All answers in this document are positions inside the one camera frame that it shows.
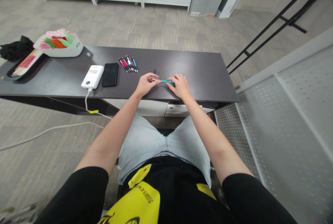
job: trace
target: finger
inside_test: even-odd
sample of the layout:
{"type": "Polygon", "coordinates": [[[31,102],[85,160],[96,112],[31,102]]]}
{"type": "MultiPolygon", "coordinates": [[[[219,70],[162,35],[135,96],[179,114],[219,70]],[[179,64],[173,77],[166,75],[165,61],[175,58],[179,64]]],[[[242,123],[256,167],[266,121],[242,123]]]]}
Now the finger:
{"type": "Polygon", "coordinates": [[[151,72],[143,75],[143,77],[145,77],[145,78],[154,77],[154,78],[157,78],[157,79],[160,78],[158,75],[156,75],[154,73],[151,73],[151,72]]]}
{"type": "Polygon", "coordinates": [[[150,87],[153,88],[154,86],[158,85],[161,82],[161,80],[156,80],[150,83],[150,87]]]}
{"type": "Polygon", "coordinates": [[[171,76],[169,78],[167,78],[167,81],[172,81],[172,82],[175,82],[175,81],[179,81],[178,79],[176,79],[174,76],[171,76]]]}
{"type": "Polygon", "coordinates": [[[169,87],[169,89],[174,93],[176,91],[176,88],[173,87],[171,84],[167,83],[167,86],[169,87]]]}
{"type": "Polygon", "coordinates": [[[178,73],[176,73],[176,74],[174,75],[174,77],[176,77],[176,79],[178,79],[178,80],[181,80],[181,79],[183,78],[183,75],[182,75],[182,74],[178,74],[178,73]]]}
{"type": "Polygon", "coordinates": [[[159,79],[156,78],[156,77],[148,77],[148,78],[147,78],[147,80],[151,80],[151,79],[159,80],[159,79]]]}

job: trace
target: light blue jeans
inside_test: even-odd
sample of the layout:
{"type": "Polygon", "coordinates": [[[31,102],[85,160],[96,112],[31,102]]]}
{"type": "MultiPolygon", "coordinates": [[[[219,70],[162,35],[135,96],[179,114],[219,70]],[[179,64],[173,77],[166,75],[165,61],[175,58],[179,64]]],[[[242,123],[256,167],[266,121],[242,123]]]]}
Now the light blue jeans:
{"type": "Polygon", "coordinates": [[[119,153],[119,184],[150,158],[169,155],[196,166],[211,187],[211,164],[191,117],[167,137],[163,136],[145,118],[135,115],[119,153]]]}

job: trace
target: white basket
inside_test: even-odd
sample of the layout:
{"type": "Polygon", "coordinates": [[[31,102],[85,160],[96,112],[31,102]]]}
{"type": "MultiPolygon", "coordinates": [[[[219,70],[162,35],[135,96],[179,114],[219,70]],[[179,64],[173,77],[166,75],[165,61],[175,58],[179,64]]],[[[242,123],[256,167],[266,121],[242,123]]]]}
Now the white basket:
{"type": "Polygon", "coordinates": [[[42,49],[40,48],[41,43],[44,39],[46,39],[46,35],[41,36],[36,43],[34,44],[34,48],[41,50],[47,56],[55,57],[55,58],[63,58],[63,57],[77,57],[81,54],[83,50],[83,44],[80,41],[79,37],[76,34],[70,34],[74,41],[70,47],[67,48],[53,48],[53,49],[42,49]]]}

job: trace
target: pen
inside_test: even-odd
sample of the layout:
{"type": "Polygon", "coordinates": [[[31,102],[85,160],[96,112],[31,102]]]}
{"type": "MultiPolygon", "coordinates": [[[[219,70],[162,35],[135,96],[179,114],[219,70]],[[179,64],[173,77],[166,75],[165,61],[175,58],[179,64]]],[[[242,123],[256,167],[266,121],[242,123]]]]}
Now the pen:
{"type": "Polygon", "coordinates": [[[123,61],[123,63],[125,64],[125,67],[126,67],[126,69],[128,70],[128,72],[131,72],[131,69],[128,67],[128,63],[127,63],[127,61],[125,60],[124,57],[122,57],[122,61],[123,61]]]}
{"type": "Polygon", "coordinates": [[[166,81],[166,80],[161,80],[163,83],[168,83],[174,85],[174,82],[172,81],[166,81]]]}
{"type": "Polygon", "coordinates": [[[136,68],[136,72],[139,72],[138,71],[138,67],[136,66],[136,63],[135,63],[135,59],[133,58],[133,62],[134,62],[134,66],[135,66],[135,68],[136,68]]]}
{"type": "Polygon", "coordinates": [[[119,62],[121,63],[121,65],[124,67],[125,71],[128,73],[128,71],[126,70],[126,67],[124,65],[124,63],[122,62],[122,60],[119,58],[119,62]]]}
{"type": "Polygon", "coordinates": [[[138,72],[138,70],[135,68],[135,64],[134,64],[134,61],[133,61],[133,57],[130,57],[130,58],[131,58],[131,62],[132,62],[132,65],[133,65],[134,71],[135,71],[135,72],[138,72]]]}
{"type": "Polygon", "coordinates": [[[127,56],[127,61],[128,61],[128,65],[129,65],[129,67],[131,68],[131,70],[134,71],[133,66],[132,66],[132,64],[131,64],[131,61],[130,61],[130,59],[129,59],[128,56],[127,56]]]}

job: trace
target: charging cable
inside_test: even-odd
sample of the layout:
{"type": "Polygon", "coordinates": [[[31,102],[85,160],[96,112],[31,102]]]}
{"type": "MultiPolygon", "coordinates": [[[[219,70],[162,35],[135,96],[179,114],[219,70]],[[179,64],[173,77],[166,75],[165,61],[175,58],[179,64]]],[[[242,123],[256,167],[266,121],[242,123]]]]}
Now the charging cable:
{"type": "Polygon", "coordinates": [[[105,116],[105,115],[99,113],[98,110],[95,110],[95,111],[90,111],[90,110],[88,110],[87,98],[88,98],[90,92],[92,92],[92,91],[93,91],[93,89],[92,89],[92,88],[89,88],[89,89],[88,89],[88,94],[86,95],[86,98],[84,99],[84,102],[86,103],[86,111],[88,111],[89,113],[92,113],[92,114],[97,113],[97,114],[99,114],[99,115],[102,115],[103,117],[106,117],[106,118],[112,119],[112,118],[110,118],[110,117],[107,117],[107,116],[105,116]]]}
{"type": "MultiPolygon", "coordinates": [[[[102,115],[102,116],[104,116],[104,117],[106,117],[106,118],[112,119],[112,118],[110,118],[110,117],[107,117],[107,116],[105,116],[105,115],[99,113],[98,110],[97,110],[97,111],[90,111],[90,110],[88,110],[87,98],[88,98],[88,95],[90,94],[90,92],[91,92],[92,90],[93,90],[92,88],[89,88],[89,89],[88,89],[88,94],[86,95],[86,98],[85,98],[85,100],[84,100],[85,103],[86,103],[86,110],[87,110],[88,112],[90,112],[90,113],[97,113],[97,114],[102,115]]],[[[93,124],[93,125],[95,125],[95,126],[98,127],[98,128],[104,129],[104,127],[99,126],[99,125],[97,125],[97,124],[95,124],[95,123],[93,123],[93,122],[84,122],[84,123],[75,123],[75,124],[69,124],[69,125],[56,126],[56,127],[52,127],[52,128],[47,129],[47,130],[44,130],[43,132],[39,133],[38,135],[35,135],[34,137],[31,137],[31,138],[25,139],[25,140],[23,140],[23,141],[20,141],[20,142],[18,142],[18,143],[15,143],[15,144],[11,144],[11,145],[8,145],[8,146],[0,147],[0,151],[6,150],[6,149],[10,149],[10,148],[14,148],[14,147],[19,146],[19,145],[21,145],[21,144],[28,143],[28,142],[30,142],[30,141],[32,141],[32,140],[34,140],[34,139],[40,137],[41,135],[44,135],[45,133],[49,132],[50,130],[60,129],[60,128],[66,128],[66,127],[73,127],[73,126],[78,126],[78,125],[83,125],[83,124],[93,124]]]]}

